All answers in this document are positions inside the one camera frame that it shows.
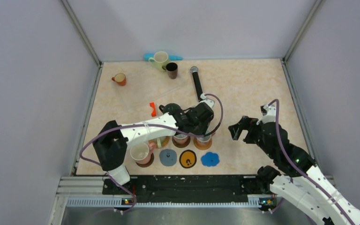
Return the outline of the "small grey blue mug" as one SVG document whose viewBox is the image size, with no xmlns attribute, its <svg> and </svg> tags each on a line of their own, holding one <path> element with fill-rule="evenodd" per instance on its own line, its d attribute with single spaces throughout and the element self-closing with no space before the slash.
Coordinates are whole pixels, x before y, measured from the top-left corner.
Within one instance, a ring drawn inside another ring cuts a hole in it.
<svg viewBox="0 0 360 225">
<path fill-rule="evenodd" d="M 195 143 L 200 146 L 201 148 L 205 148 L 209 145 L 211 145 L 211 135 L 204 136 L 204 137 L 198 137 L 195 140 Z"/>
</svg>

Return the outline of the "brown mug white interior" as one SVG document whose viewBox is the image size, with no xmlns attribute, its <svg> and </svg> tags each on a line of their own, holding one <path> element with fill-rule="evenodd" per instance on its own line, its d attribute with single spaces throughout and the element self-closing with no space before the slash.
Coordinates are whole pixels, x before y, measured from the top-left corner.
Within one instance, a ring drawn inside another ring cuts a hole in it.
<svg viewBox="0 0 360 225">
<path fill-rule="evenodd" d="M 178 135 L 174 135 L 172 137 L 172 141 L 175 143 L 175 144 L 184 144 L 188 141 L 188 138 L 189 136 L 187 135 L 184 135 L 184 134 L 178 134 Z"/>
</svg>

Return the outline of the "tan wooden round coaster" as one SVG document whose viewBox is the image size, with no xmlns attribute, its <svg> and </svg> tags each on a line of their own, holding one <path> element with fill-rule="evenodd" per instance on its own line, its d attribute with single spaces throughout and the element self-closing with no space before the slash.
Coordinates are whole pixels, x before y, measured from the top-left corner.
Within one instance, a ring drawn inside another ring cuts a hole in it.
<svg viewBox="0 0 360 225">
<path fill-rule="evenodd" d="M 194 146 L 199 150 L 207 150 L 212 146 L 212 139 L 206 142 L 199 141 L 197 138 L 193 140 Z"/>
</svg>

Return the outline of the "dark walnut round coaster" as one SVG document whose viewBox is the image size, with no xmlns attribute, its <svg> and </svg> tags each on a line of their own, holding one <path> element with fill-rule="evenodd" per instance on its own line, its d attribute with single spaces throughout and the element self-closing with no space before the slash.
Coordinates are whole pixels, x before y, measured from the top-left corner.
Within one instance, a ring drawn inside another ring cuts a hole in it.
<svg viewBox="0 0 360 225">
<path fill-rule="evenodd" d="M 189 145 L 190 141 L 191 141 L 190 137 L 188 137 L 186 139 L 180 139 L 180 142 L 178 142 L 177 139 L 172 138 L 172 143 L 177 148 L 185 148 L 185 147 L 187 147 Z"/>
</svg>

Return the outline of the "orange black smiley coaster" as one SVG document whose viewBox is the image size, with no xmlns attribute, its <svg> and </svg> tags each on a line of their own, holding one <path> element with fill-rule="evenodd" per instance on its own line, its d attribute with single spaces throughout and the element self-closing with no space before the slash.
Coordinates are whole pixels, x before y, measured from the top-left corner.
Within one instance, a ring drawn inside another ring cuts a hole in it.
<svg viewBox="0 0 360 225">
<path fill-rule="evenodd" d="M 189 169 L 195 166 L 197 162 L 196 153 L 192 150 L 185 150 L 180 154 L 179 163 L 181 167 Z"/>
</svg>

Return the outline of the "blue cloud shaped coaster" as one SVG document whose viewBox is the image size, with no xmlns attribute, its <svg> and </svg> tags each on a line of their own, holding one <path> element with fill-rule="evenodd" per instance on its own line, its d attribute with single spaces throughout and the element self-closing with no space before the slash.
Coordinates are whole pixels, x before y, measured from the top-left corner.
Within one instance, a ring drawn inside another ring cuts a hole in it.
<svg viewBox="0 0 360 225">
<path fill-rule="evenodd" d="M 207 152 L 201 157 L 201 163 L 203 166 L 212 167 L 217 166 L 220 162 L 219 155 L 214 152 Z"/>
</svg>

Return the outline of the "grey smiley silicone coaster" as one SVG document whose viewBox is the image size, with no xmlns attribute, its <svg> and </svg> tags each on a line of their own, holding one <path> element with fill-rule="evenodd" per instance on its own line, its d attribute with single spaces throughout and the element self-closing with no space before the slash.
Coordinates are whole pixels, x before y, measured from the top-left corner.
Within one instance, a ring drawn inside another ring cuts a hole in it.
<svg viewBox="0 0 360 225">
<path fill-rule="evenodd" d="M 164 149 L 161 150 L 159 159 L 163 166 L 174 166 L 177 162 L 177 153 L 172 149 Z"/>
</svg>

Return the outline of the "pink mug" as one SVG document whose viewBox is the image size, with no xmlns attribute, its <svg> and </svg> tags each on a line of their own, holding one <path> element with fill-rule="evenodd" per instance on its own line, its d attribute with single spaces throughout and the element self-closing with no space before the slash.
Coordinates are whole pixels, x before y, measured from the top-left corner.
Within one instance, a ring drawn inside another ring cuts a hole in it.
<svg viewBox="0 0 360 225">
<path fill-rule="evenodd" d="M 146 164 L 147 162 L 149 162 L 151 154 L 154 152 L 155 149 L 156 145 L 154 143 L 140 143 L 132 147 L 132 149 L 130 150 L 130 156 L 135 162 Z"/>
</svg>

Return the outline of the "walnut grooved round coaster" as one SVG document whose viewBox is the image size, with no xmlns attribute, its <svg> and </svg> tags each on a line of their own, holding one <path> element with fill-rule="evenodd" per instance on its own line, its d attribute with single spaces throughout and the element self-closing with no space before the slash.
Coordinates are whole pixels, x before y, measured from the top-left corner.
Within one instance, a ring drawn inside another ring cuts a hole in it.
<svg viewBox="0 0 360 225">
<path fill-rule="evenodd" d="M 152 153 L 149 162 L 147 162 L 146 164 L 141 164 L 141 163 L 139 163 L 139 162 L 136 162 L 136 164 L 137 164 L 139 167 L 142 167 L 142 168 L 149 167 L 150 165 L 153 164 L 154 159 L 155 159 L 155 157 L 154 157 L 154 154 Z"/>
</svg>

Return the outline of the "dark green mug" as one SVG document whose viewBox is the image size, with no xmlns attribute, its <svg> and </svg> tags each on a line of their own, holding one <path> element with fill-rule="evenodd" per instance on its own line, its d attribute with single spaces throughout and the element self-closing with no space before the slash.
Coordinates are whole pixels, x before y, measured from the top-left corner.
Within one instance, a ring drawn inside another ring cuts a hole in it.
<svg viewBox="0 0 360 225">
<path fill-rule="evenodd" d="M 181 114 L 184 112 L 183 109 L 176 103 L 160 105 L 158 109 L 161 111 L 162 114 L 168 113 L 169 115 Z"/>
</svg>

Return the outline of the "light green mug front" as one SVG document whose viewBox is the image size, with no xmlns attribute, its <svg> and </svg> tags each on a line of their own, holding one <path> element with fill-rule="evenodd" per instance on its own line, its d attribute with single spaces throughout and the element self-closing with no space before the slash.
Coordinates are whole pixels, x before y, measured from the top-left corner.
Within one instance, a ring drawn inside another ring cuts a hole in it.
<svg viewBox="0 0 360 225">
<path fill-rule="evenodd" d="M 164 144 L 165 137 L 158 137 L 151 140 L 148 140 L 149 143 L 156 144 L 157 148 L 162 148 Z"/>
</svg>

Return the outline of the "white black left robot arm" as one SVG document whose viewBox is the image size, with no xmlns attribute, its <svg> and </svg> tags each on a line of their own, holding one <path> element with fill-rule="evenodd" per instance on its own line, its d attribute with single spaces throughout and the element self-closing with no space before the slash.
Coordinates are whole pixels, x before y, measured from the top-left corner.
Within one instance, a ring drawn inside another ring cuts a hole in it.
<svg viewBox="0 0 360 225">
<path fill-rule="evenodd" d="M 118 124 L 112 120 L 103 127 L 92 145 L 99 164 L 115 181 L 121 194 L 130 191 L 132 182 L 124 165 L 127 150 L 149 140 L 178 134 L 202 137 L 214 118 L 214 101 L 206 99 L 187 110 L 178 104 L 160 105 L 163 113 L 156 118 L 133 124 Z"/>
</svg>

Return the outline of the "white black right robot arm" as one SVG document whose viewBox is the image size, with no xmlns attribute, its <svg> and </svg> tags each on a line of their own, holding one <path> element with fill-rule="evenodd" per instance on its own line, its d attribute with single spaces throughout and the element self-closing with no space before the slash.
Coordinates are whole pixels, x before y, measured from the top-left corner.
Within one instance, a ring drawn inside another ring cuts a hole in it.
<svg viewBox="0 0 360 225">
<path fill-rule="evenodd" d="M 290 143 L 274 116 L 243 116 L 228 129 L 233 140 L 246 130 L 243 142 L 256 144 L 273 160 L 276 168 L 264 166 L 257 172 L 260 192 L 281 196 L 317 225 L 360 225 L 360 210 L 338 192 L 305 150 Z"/>
</svg>

